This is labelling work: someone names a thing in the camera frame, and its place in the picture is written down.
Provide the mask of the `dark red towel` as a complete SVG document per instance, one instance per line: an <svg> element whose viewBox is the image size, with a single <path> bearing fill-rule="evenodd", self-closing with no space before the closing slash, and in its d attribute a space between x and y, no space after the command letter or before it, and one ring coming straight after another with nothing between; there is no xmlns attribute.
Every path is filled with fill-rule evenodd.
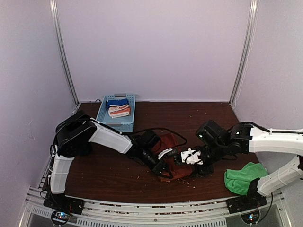
<svg viewBox="0 0 303 227"><path fill-rule="evenodd" d="M160 141L156 144L156 146L152 149L155 155L159 155L163 150L168 148L173 148L177 145L177 139L174 134L167 133L164 135L160 135ZM173 175L172 179L164 178L158 176L158 180L160 182L167 182L172 180L177 180L179 178L187 177L192 174L193 170L191 166L187 165L176 165L174 163L173 157L164 158L165 162L169 165L169 169Z"/></svg>

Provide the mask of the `green microfiber towel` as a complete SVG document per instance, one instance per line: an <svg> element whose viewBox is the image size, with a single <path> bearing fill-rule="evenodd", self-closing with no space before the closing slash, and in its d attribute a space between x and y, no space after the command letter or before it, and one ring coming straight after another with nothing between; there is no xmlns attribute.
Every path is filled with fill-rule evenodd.
<svg viewBox="0 0 303 227"><path fill-rule="evenodd" d="M249 162L241 170L227 169L224 173L224 184L232 193L247 195L250 183L267 175L268 171L261 163Z"/></svg>

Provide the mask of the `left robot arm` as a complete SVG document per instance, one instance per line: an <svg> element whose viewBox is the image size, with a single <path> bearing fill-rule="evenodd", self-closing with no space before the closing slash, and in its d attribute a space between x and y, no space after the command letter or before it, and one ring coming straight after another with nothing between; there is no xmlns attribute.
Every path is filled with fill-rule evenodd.
<svg viewBox="0 0 303 227"><path fill-rule="evenodd" d="M83 110L76 112L55 129L50 148L52 166L47 187L48 200L58 210L70 204L65 196L65 185L71 163L76 156L88 155L92 143L141 161L158 177L172 179L173 173L163 156L172 152L173 148L157 156L152 149L158 142L160 137L153 128L131 133L120 132L97 121Z"/></svg>

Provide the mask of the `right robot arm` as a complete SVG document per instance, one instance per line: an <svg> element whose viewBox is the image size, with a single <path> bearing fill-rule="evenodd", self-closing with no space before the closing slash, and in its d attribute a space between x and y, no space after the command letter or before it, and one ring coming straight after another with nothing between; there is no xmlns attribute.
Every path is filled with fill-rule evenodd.
<svg viewBox="0 0 303 227"><path fill-rule="evenodd" d="M254 179L248 195L243 197L246 208L254 208L261 197L303 177L303 131L268 129L253 122L241 122L226 130L213 120L203 123L196 136L204 143L185 158L198 173L227 155L273 152L293 154L294 158L273 173Z"/></svg>

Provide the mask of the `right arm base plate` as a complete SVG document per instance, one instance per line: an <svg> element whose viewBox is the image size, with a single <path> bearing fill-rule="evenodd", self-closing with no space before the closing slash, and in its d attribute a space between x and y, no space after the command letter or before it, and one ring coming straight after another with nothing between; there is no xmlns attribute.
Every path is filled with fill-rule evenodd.
<svg viewBox="0 0 303 227"><path fill-rule="evenodd" d="M230 214L257 209L260 206L267 205L265 197L240 196L226 200L227 208Z"/></svg>

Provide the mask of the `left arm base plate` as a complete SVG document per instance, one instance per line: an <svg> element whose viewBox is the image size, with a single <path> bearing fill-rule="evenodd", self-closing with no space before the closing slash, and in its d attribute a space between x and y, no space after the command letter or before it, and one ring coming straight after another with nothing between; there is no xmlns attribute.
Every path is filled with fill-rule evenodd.
<svg viewBox="0 0 303 227"><path fill-rule="evenodd" d="M54 210L61 210L68 214L81 215L84 203L84 200L63 196L46 198L43 205Z"/></svg>

